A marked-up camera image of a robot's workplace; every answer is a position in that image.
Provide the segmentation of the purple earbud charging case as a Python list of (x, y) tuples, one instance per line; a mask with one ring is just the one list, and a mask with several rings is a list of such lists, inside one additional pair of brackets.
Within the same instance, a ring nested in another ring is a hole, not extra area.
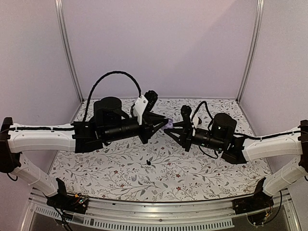
[(165, 129), (172, 129), (173, 128), (173, 119), (169, 118), (168, 122), (164, 125), (163, 130)]

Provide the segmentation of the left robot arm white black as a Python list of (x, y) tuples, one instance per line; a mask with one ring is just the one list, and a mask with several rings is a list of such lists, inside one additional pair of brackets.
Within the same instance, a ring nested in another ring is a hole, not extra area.
[(56, 126), (26, 126), (4, 119), (0, 131), (0, 170), (12, 173), (40, 190), (61, 208), (71, 205), (65, 184), (31, 163), (24, 151), (57, 150), (90, 153), (113, 141), (138, 136), (143, 144), (168, 123), (165, 116), (152, 113), (156, 99), (137, 98), (128, 115), (116, 97), (105, 97), (93, 104), (93, 117), (81, 122)]

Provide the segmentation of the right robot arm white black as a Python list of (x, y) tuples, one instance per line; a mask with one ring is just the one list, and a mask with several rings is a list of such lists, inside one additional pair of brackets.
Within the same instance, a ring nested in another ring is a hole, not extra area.
[(174, 123), (164, 132), (185, 151), (197, 145), (217, 152), (230, 164), (245, 164), (256, 159), (294, 155), (294, 159), (273, 175), (260, 180), (249, 206), (259, 210), (268, 198), (308, 174), (308, 122), (302, 120), (298, 127), (263, 137), (252, 137), (235, 132), (237, 122), (226, 113), (218, 113), (212, 120), (211, 130), (197, 128), (190, 116)]

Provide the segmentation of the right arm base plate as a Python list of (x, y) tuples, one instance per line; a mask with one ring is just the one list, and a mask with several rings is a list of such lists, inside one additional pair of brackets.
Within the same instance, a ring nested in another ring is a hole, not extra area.
[(266, 178), (262, 178), (256, 185), (253, 195), (234, 199), (232, 208), (235, 214), (244, 214), (262, 210), (248, 216), (248, 221), (255, 226), (264, 225), (269, 222), (269, 218), (274, 205), (273, 196), (268, 196), (263, 192), (263, 183)]

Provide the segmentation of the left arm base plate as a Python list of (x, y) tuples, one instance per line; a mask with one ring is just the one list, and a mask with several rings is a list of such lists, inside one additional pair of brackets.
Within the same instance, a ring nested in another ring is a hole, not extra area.
[(56, 178), (58, 189), (53, 196), (46, 196), (47, 205), (60, 210), (70, 211), (79, 214), (85, 214), (89, 204), (89, 197), (77, 193), (70, 195), (66, 191), (65, 183)]

